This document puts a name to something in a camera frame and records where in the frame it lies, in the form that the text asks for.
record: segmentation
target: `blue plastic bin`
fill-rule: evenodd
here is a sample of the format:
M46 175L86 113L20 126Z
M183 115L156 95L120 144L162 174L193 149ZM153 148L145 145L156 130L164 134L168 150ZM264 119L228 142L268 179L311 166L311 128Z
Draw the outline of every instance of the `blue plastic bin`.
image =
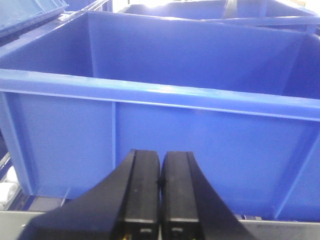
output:
M320 220L320 40L78 12L0 47L0 128L27 194L76 198L130 149L194 151L236 214Z
M316 13L298 5L295 7L287 0L238 0L236 18L231 19L223 18L225 5L226 0L178 1L156 7L133 4L123 12L288 29L312 34L317 32L317 27L320 25Z

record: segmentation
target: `bin wall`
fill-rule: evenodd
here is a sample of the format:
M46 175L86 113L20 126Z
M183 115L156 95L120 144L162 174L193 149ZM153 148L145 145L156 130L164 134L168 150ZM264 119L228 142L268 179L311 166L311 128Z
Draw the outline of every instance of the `bin wall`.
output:
M46 26L41 29L46 33ZM0 68L93 76L86 15L23 45L28 39L33 39L32 33L27 33L26 39L18 40L21 44L19 51L10 52L8 49L10 54L1 58Z

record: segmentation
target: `bin lid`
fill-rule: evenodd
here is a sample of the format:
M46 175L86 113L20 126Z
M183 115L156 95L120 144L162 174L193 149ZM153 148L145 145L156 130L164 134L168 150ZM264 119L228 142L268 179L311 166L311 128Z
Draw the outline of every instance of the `bin lid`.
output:
M0 0L0 42L63 13L64 0Z

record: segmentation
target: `white roller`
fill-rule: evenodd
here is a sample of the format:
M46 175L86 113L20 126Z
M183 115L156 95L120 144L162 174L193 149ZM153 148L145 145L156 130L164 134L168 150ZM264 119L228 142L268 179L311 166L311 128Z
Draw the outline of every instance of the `white roller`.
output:
M18 185L12 182L0 182L0 205L6 205L14 196Z
M7 183L19 184L18 177L17 177L16 170L15 170L14 166L11 166L9 168L8 172L6 173L5 181Z

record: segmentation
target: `gray metal surface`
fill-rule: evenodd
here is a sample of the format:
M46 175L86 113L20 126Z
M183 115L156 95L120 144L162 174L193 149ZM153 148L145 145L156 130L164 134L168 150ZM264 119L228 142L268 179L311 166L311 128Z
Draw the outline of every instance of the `gray metal surface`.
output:
M43 212L0 211L1 240L16 240L24 225L40 214ZM240 222L259 240L320 240L320 223L264 220Z
M259 240L320 240L320 223L240 220Z
M42 212L0 211L1 240L16 240L24 226Z

